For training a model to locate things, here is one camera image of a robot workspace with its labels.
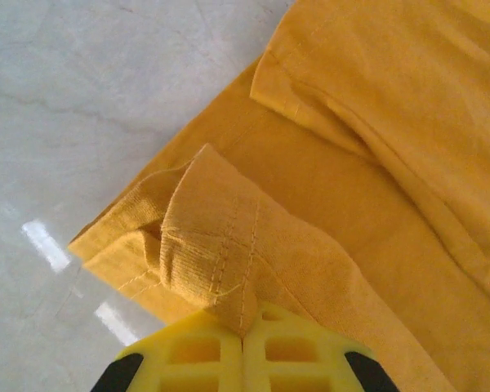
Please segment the yellow fabric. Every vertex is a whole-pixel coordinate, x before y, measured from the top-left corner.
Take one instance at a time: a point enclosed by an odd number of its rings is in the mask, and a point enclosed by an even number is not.
[[[267,300],[490,390],[490,2],[300,0],[70,249],[168,322]]]

